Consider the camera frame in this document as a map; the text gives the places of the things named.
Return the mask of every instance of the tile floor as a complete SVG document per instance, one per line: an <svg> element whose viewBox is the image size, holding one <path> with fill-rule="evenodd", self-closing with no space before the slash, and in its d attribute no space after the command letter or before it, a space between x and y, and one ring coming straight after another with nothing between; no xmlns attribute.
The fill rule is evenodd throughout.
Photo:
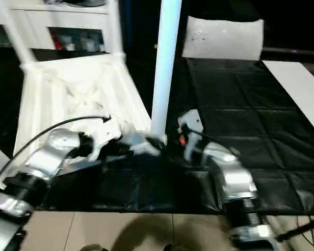
<svg viewBox="0 0 314 251"><path fill-rule="evenodd" d="M277 232L296 225L294 216L269 220ZM299 217L300 224L307 221ZM224 219L212 215L36 212L26 226L29 234L22 251L79 251L87 245L111 251L162 251L170 243L193 251L235 250L226 229ZM301 236L290 245L295 251L313 250Z"/></svg>

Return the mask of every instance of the black table mat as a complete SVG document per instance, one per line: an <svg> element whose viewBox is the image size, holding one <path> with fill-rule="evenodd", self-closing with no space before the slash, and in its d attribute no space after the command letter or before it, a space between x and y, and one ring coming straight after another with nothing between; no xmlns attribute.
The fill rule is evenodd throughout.
<svg viewBox="0 0 314 251"><path fill-rule="evenodd" d="M0 149L11 156L22 72L12 50L0 55ZM81 55L36 51L39 60ZM150 113L155 56L128 57L127 66ZM193 108L206 133L241 153L263 213L314 214L314 128L262 63L176 59L167 132ZM56 178L39 210L222 213L216 201L208 169L141 156Z"/></svg>

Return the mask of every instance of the white paper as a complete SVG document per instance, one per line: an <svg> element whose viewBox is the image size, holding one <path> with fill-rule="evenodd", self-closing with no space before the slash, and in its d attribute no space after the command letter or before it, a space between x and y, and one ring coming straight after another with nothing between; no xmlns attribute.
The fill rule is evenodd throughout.
<svg viewBox="0 0 314 251"><path fill-rule="evenodd" d="M188 17L183 57L258 60L263 20L233 22Z"/></svg>

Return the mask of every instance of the white cylindrical rod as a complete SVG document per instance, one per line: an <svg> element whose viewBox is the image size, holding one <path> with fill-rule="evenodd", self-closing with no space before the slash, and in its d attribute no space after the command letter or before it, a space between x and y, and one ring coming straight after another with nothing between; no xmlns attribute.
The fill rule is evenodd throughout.
<svg viewBox="0 0 314 251"><path fill-rule="evenodd" d="M4 27L7 32L8 38L10 39L11 43L14 46L14 49L16 51L17 56L20 59L20 62L22 64L35 62L36 59L34 58L31 51L24 44L21 35L19 34L15 26L12 13L8 10L4 0L0 0L0 12L5 22Z"/></svg>
<svg viewBox="0 0 314 251"><path fill-rule="evenodd" d="M182 0L162 0L152 106L152 135L165 134Z"/></svg>

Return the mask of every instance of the white shelf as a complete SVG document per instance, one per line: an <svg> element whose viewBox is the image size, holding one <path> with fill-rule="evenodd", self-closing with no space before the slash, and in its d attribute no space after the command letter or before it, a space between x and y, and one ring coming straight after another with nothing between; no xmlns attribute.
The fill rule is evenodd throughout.
<svg viewBox="0 0 314 251"><path fill-rule="evenodd" d="M80 13L98 13L107 14L107 5L99 7L75 7L68 4L45 4L44 0L6 0L11 9L20 10L45 10L52 12L80 12Z"/></svg>

